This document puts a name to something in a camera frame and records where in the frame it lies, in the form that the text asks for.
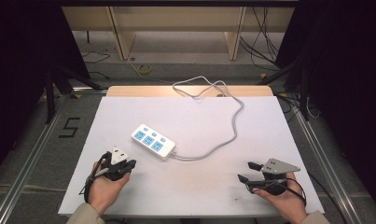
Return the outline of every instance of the finger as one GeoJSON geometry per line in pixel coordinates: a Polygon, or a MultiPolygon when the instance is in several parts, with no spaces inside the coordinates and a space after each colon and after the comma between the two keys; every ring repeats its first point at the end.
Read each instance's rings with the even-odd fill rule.
{"type": "Polygon", "coordinates": [[[299,194],[301,194],[301,189],[300,189],[300,186],[296,180],[296,177],[295,177],[295,174],[294,173],[286,173],[285,174],[286,178],[288,178],[287,180],[287,186],[290,188],[290,189],[293,189],[294,191],[298,192],[299,194]]]}
{"type": "Polygon", "coordinates": [[[286,173],[285,175],[286,175],[286,178],[296,180],[295,173],[286,173]]]}
{"type": "MultiPolygon", "coordinates": [[[[95,167],[97,166],[97,164],[98,164],[98,161],[95,162],[95,163],[92,165],[91,172],[92,172],[93,170],[95,170],[95,167]]],[[[97,170],[95,171],[95,173],[97,173],[97,172],[99,172],[99,171],[100,171],[100,166],[98,166],[98,168],[97,168],[97,170]]]]}
{"type": "Polygon", "coordinates": [[[95,169],[95,167],[97,166],[97,163],[98,162],[95,162],[93,165],[92,165],[92,168],[91,168],[91,171],[90,171],[90,174],[88,175],[88,177],[86,178],[86,180],[88,180],[89,178],[91,178],[91,176],[93,175],[93,171],[94,171],[94,169],[95,169]]]}
{"type": "Polygon", "coordinates": [[[123,188],[127,182],[129,182],[130,180],[130,173],[127,173],[126,175],[124,175],[121,179],[115,181],[116,183],[118,183],[118,185],[123,188]]]}
{"type": "Polygon", "coordinates": [[[269,198],[272,196],[269,192],[267,192],[264,189],[252,189],[252,192],[254,192],[257,196],[264,198],[266,200],[269,200],[269,198]]]}

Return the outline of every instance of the floor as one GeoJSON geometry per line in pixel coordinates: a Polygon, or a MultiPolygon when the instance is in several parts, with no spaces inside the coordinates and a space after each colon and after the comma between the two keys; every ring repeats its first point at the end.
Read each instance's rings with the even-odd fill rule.
{"type": "MultiPolygon", "coordinates": [[[[138,33],[129,60],[121,61],[112,34],[74,32],[83,59],[87,62],[91,79],[103,86],[112,85],[167,85],[187,77],[206,76],[223,79],[229,85],[255,85],[261,76],[274,71],[267,61],[255,59],[261,67],[253,65],[251,54],[239,47],[237,60],[230,61],[226,42],[221,33],[138,33]],[[132,69],[139,64],[151,64],[153,71],[143,77],[132,69]]],[[[246,42],[253,43],[257,34],[246,33],[246,42]]],[[[283,34],[271,34],[272,43],[279,48],[283,34]]],[[[271,57],[265,41],[260,38],[256,49],[271,57]]],[[[274,81],[273,92],[283,90],[285,78],[274,81]]],[[[56,93],[58,116],[46,125],[46,99],[38,101],[29,122],[0,168],[0,208],[7,211],[6,223],[65,223],[58,208],[74,172],[81,149],[89,133],[96,108],[105,91],[90,91],[77,81],[71,80],[77,89],[73,95],[56,93]],[[73,138],[60,138],[70,134],[63,129],[69,125],[78,127],[73,138]],[[6,201],[13,188],[20,189],[16,197],[6,201]]],[[[324,118],[315,118],[313,109],[309,122],[299,111],[280,100],[299,152],[307,169],[322,183],[330,197],[341,205],[349,223],[376,223],[376,204],[356,177],[348,161],[340,153],[331,130],[324,118]]],[[[331,223],[343,223],[336,206],[314,180],[325,216],[331,223]]],[[[280,217],[239,219],[203,219],[202,223],[284,223],[280,217]]]]}

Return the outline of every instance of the gray cable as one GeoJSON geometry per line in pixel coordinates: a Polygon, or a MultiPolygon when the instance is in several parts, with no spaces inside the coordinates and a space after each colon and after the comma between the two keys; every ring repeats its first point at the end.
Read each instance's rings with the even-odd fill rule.
{"type": "Polygon", "coordinates": [[[197,157],[184,157],[184,156],[177,156],[176,154],[173,154],[174,158],[176,158],[177,160],[180,160],[180,161],[199,161],[199,160],[202,160],[202,159],[206,158],[208,155],[210,155],[212,152],[214,152],[215,150],[217,150],[217,149],[219,149],[219,148],[221,148],[221,147],[227,145],[228,143],[230,143],[230,142],[234,141],[234,139],[236,139],[236,137],[237,137],[237,135],[238,135],[238,134],[237,134],[237,128],[236,128],[236,117],[237,117],[237,115],[240,113],[240,111],[242,111],[242,109],[244,108],[244,102],[242,102],[242,101],[239,100],[237,97],[235,97],[233,94],[231,94],[231,92],[229,91],[229,88],[228,88],[228,86],[225,84],[225,82],[223,82],[222,80],[218,80],[218,81],[216,81],[216,82],[214,82],[214,83],[211,83],[211,82],[208,81],[208,79],[205,78],[205,77],[194,77],[194,78],[191,78],[191,79],[188,79],[188,80],[185,80],[185,81],[175,82],[175,84],[173,84],[173,89],[174,89],[175,91],[181,91],[181,92],[183,92],[185,95],[188,95],[188,96],[190,96],[191,98],[193,98],[194,100],[197,100],[197,98],[198,98],[199,96],[201,96],[203,93],[205,93],[206,91],[210,90],[211,88],[216,88],[217,90],[222,91],[222,90],[216,85],[217,83],[221,83],[221,84],[225,87],[225,89],[226,89],[226,93],[228,93],[229,96],[231,96],[231,97],[232,97],[232,98],[233,98],[233,99],[234,99],[234,100],[240,105],[240,108],[234,113],[234,115],[233,115],[233,117],[232,117],[232,120],[231,120],[231,126],[232,126],[233,131],[234,131],[234,136],[233,136],[230,140],[225,141],[225,142],[223,142],[223,143],[221,143],[221,144],[219,144],[219,145],[213,147],[211,150],[209,150],[207,153],[205,153],[205,154],[203,154],[203,155],[201,155],[201,156],[197,156],[197,157]],[[192,95],[192,94],[189,94],[189,93],[187,93],[187,92],[185,92],[185,91],[182,91],[182,90],[180,90],[180,89],[178,89],[178,88],[176,87],[176,85],[178,85],[178,84],[182,84],[182,83],[190,82],[190,81],[192,81],[192,80],[194,80],[194,79],[197,79],[197,78],[203,78],[208,84],[210,84],[210,86],[209,86],[208,88],[204,89],[204,90],[203,90],[202,92],[200,92],[199,94],[192,95]]]}

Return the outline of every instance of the cable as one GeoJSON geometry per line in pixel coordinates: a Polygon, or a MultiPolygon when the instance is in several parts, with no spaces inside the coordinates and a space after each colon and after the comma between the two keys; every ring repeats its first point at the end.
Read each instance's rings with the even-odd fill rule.
{"type": "Polygon", "coordinates": [[[277,181],[277,180],[274,180],[270,185],[265,186],[265,187],[263,187],[263,188],[252,189],[252,192],[255,193],[256,191],[259,191],[259,190],[261,190],[261,189],[266,190],[267,188],[272,187],[272,186],[274,186],[274,185],[278,185],[278,181],[277,181]]]}
{"type": "Polygon", "coordinates": [[[273,82],[274,80],[278,79],[279,77],[282,77],[286,74],[289,74],[289,72],[292,70],[292,68],[295,66],[295,62],[291,63],[287,67],[277,71],[275,74],[273,74],[271,77],[266,78],[265,80],[260,81],[257,85],[267,85],[273,82]]]}
{"type": "Polygon", "coordinates": [[[132,65],[132,63],[129,63],[132,68],[134,69],[134,71],[138,74],[138,76],[140,76],[141,78],[143,79],[146,79],[146,80],[152,80],[152,81],[159,81],[159,82],[164,82],[164,83],[169,83],[169,84],[174,84],[175,82],[171,82],[171,81],[165,81],[165,80],[161,80],[161,79],[155,79],[155,78],[150,78],[150,77],[143,77],[141,75],[141,73],[134,67],[134,65],[132,65]]]}
{"type": "Polygon", "coordinates": [[[105,60],[105,59],[107,59],[107,58],[109,58],[111,56],[110,54],[100,53],[100,52],[96,52],[96,51],[90,51],[87,54],[83,54],[82,57],[84,58],[84,57],[88,56],[91,53],[96,53],[96,54],[104,55],[105,57],[103,59],[100,59],[100,60],[95,61],[95,62],[85,62],[85,63],[98,63],[98,62],[101,62],[101,61],[103,61],[103,60],[105,60]]]}
{"type": "Polygon", "coordinates": [[[290,117],[290,119],[286,121],[286,123],[289,123],[289,121],[292,120],[299,112],[300,110],[297,109],[296,112],[293,114],[293,116],[290,117]]]}
{"type": "Polygon", "coordinates": [[[335,205],[337,211],[339,212],[342,221],[347,224],[347,219],[345,218],[344,214],[342,213],[339,205],[336,203],[336,201],[330,196],[329,192],[325,189],[325,187],[313,176],[310,172],[307,171],[307,174],[321,187],[321,189],[325,192],[325,194],[328,196],[328,198],[332,201],[332,203],[335,205]]]}
{"type": "Polygon", "coordinates": [[[287,109],[287,111],[284,111],[284,110],[283,110],[283,113],[284,113],[284,114],[289,113],[289,112],[292,110],[292,105],[287,101],[287,99],[284,99],[284,97],[282,97],[282,96],[280,96],[280,95],[276,95],[276,97],[277,97],[278,99],[280,99],[280,100],[285,101],[285,102],[289,105],[289,108],[287,109]]]}
{"type": "Polygon", "coordinates": [[[268,33],[267,33],[267,14],[269,12],[269,9],[267,7],[263,8],[263,23],[261,25],[260,25],[260,21],[259,21],[258,15],[257,15],[257,13],[255,11],[255,8],[252,7],[252,10],[254,12],[254,15],[255,15],[255,17],[257,19],[257,22],[258,22],[258,26],[260,28],[259,35],[260,35],[260,33],[263,33],[263,36],[266,39],[266,44],[267,44],[267,49],[269,51],[269,54],[271,55],[272,59],[274,60],[274,58],[273,58],[272,55],[274,55],[276,57],[277,53],[275,53],[275,51],[278,52],[278,49],[273,45],[273,43],[270,40],[270,38],[268,37],[268,33]]]}
{"type": "Polygon", "coordinates": [[[310,108],[309,108],[309,102],[310,102],[310,97],[307,97],[307,104],[306,104],[307,112],[309,112],[310,116],[311,116],[313,119],[318,119],[318,118],[319,118],[319,115],[321,114],[321,111],[318,110],[318,114],[317,114],[317,115],[313,115],[312,112],[310,111],[310,108]]]}
{"type": "Polygon", "coordinates": [[[188,80],[185,80],[185,81],[180,81],[180,82],[176,82],[173,84],[173,89],[175,91],[180,91],[180,92],[183,92],[185,95],[188,95],[190,96],[191,98],[193,98],[194,100],[196,100],[199,96],[201,96],[204,92],[210,90],[211,88],[217,88],[218,90],[220,90],[220,88],[216,85],[217,83],[221,83],[225,89],[226,89],[226,93],[229,94],[229,96],[231,96],[231,98],[233,98],[239,105],[240,105],[240,108],[234,113],[232,119],[231,119],[231,126],[232,126],[232,129],[233,129],[233,132],[234,132],[234,135],[232,136],[232,138],[228,141],[225,141],[223,143],[220,143],[219,145],[213,147],[211,150],[209,150],[207,153],[201,155],[201,156],[197,156],[197,157],[184,157],[184,156],[177,156],[176,154],[173,154],[174,155],[174,158],[176,158],[177,160],[180,160],[180,161],[199,161],[199,160],[202,160],[204,158],[206,158],[208,155],[210,155],[212,152],[214,152],[215,150],[227,145],[228,143],[234,141],[234,139],[236,139],[237,137],[237,128],[236,128],[236,117],[237,115],[242,111],[242,109],[244,108],[244,102],[242,102],[241,100],[239,100],[238,98],[236,98],[233,94],[231,94],[231,92],[229,91],[228,89],[228,86],[225,84],[225,82],[223,82],[222,80],[218,80],[214,83],[211,83],[210,81],[208,81],[207,78],[205,77],[194,77],[194,78],[191,78],[191,79],[188,79],[188,80]],[[192,94],[189,94],[185,91],[182,91],[180,89],[178,89],[176,87],[176,85],[179,85],[179,84],[182,84],[182,83],[186,83],[186,82],[190,82],[192,80],[195,80],[195,79],[198,79],[198,78],[203,78],[208,84],[210,84],[210,86],[206,89],[204,89],[202,92],[200,92],[199,94],[196,94],[196,95],[192,95],[192,94]]]}
{"type": "Polygon", "coordinates": [[[97,50],[95,50],[96,52],[100,52],[101,50],[103,50],[103,49],[106,49],[106,51],[108,51],[108,49],[110,49],[110,48],[114,48],[114,49],[116,49],[116,45],[111,45],[111,46],[108,46],[108,47],[104,47],[104,48],[101,48],[101,49],[97,49],[97,50]]]}
{"type": "Polygon", "coordinates": [[[297,183],[297,184],[299,185],[300,189],[301,189],[301,194],[302,194],[302,195],[300,195],[299,193],[297,193],[297,192],[294,191],[293,189],[290,189],[289,187],[285,187],[284,185],[281,185],[281,187],[283,187],[283,188],[285,188],[287,191],[289,191],[289,192],[295,194],[298,198],[300,198],[300,199],[303,201],[304,206],[306,206],[306,205],[307,205],[306,193],[304,192],[304,189],[303,189],[303,187],[301,186],[301,184],[300,184],[297,180],[292,179],[292,178],[287,178],[287,180],[291,180],[291,181],[297,183]]]}
{"type": "Polygon", "coordinates": [[[275,93],[274,95],[278,99],[283,100],[283,101],[289,103],[289,105],[293,105],[294,107],[300,108],[300,105],[295,103],[295,101],[298,101],[298,99],[292,98],[292,97],[283,96],[283,95],[281,95],[281,93],[275,93]]]}
{"type": "Polygon", "coordinates": [[[79,195],[83,194],[86,203],[89,202],[89,192],[90,192],[91,185],[92,185],[92,183],[94,182],[94,179],[98,177],[98,175],[96,175],[97,170],[98,170],[98,167],[100,167],[101,162],[103,161],[103,159],[106,158],[106,156],[107,156],[107,154],[104,154],[104,155],[101,156],[101,158],[97,161],[97,164],[95,165],[95,168],[91,171],[90,176],[89,176],[89,177],[87,178],[87,180],[86,180],[85,186],[84,186],[83,189],[79,192],[79,195]]]}
{"type": "Polygon", "coordinates": [[[273,65],[275,65],[275,66],[277,66],[278,67],[278,65],[277,64],[275,64],[275,62],[274,61],[272,61],[272,60],[270,60],[269,58],[267,58],[265,55],[263,55],[262,53],[260,53],[259,51],[257,51],[256,49],[254,49],[254,46],[255,46],[255,43],[254,43],[254,46],[250,46],[242,37],[240,37],[241,38],[241,40],[243,40],[243,42],[240,42],[240,44],[243,46],[243,48],[248,52],[248,53],[250,53],[251,54],[251,61],[252,61],[252,63],[255,65],[255,66],[257,66],[257,67],[260,67],[260,68],[263,68],[263,69],[267,69],[267,70],[271,70],[271,71],[279,71],[279,70],[276,70],[276,69],[270,69],[270,68],[266,68],[266,67],[262,67],[262,66],[259,66],[258,64],[256,64],[255,63],[255,61],[254,61],[254,58],[253,58],[253,56],[255,56],[255,57],[257,57],[257,58],[259,58],[259,59],[263,59],[263,60],[266,60],[266,61],[268,61],[269,63],[271,63],[271,64],[273,64],[273,65]]]}
{"type": "Polygon", "coordinates": [[[110,77],[104,75],[103,73],[101,72],[89,72],[89,73],[96,73],[96,74],[100,74],[101,76],[105,77],[106,79],[109,79],[110,77]]]}

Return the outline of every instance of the hand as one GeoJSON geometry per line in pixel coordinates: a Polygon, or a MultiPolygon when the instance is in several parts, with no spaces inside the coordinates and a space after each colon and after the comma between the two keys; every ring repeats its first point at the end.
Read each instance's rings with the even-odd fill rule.
{"type": "Polygon", "coordinates": [[[102,216],[105,210],[116,201],[121,189],[123,189],[129,180],[130,173],[127,173],[123,178],[116,181],[109,180],[104,176],[95,178],[89,193],[89,204],[102,216]]]}
{"type": "MultiPolygon", "coordinates": [[[[286,173],[285,175],[286,178],[296,180],[293,173],[286,173]]],[[[301,188],[295,181],[287,180],[287,186],[301,195],[301,188]]],[[[301,223],[308,216],[303,201],[288,190],[278,196],[272,195],[264,189],[253,189],[253,191],[259,197],[269,201],[280,215],[292,224],[301,223]]]]}

